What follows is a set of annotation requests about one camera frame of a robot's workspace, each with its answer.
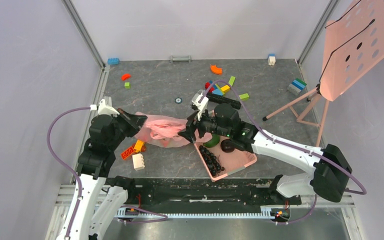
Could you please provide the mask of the pink plastic bag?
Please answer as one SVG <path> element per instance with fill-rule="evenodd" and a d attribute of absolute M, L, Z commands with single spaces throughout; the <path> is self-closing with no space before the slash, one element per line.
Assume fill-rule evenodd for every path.
<path fill-rule="evenodd" d="M 178 132 L 186 128 L 186 119 L 139 111 L 135 115 L 147 117 L 140 131 L 134 136 L 137 140 L 161 148 L 180 148 L 190 144 L 188 140 L 178 135 Z"/>

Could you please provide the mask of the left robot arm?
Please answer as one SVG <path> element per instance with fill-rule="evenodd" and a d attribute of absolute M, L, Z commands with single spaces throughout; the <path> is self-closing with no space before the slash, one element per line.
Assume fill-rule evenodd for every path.
<path fill-rule="evenodd" d="M 75 177 L 75 190 L 67 217 L 58 240 L 101 240 L 122 204 L 131 204 L 137 198 L 132 178 L 108 177 L 115 162 L 115 150 L 125 138 L 134 137 L 146 120 L 113 107 L 86 107 L 97 111 L 89 128 L 90 137 L 78 157 L 77 168 L 63 162 L 51 146 L 54 120 L 47 132 L 47 146 L 51 155 Z"/>

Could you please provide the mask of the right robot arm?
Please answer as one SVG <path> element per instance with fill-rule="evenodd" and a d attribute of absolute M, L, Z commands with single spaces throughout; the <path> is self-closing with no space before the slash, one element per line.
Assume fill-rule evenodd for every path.
<path fill-rule="evenodd" d="M 187 118 L 185 129 L 178 135 L 194 143 L 206 133 L 226 137 L 236 150 L 268 156 L 303 171 L 292 176 L 278 175 L 269 189 L 269 199 L 282 204 L 288 198 L 316 194 L 338 203 L 342 200 L 352 168 L 342 151 L 335 145 L 308 146 L 278 137 L 258 126 L 241 120 L 236 109 L 229 104 L 218 105 L 212 116 L 206 110 Z"/>

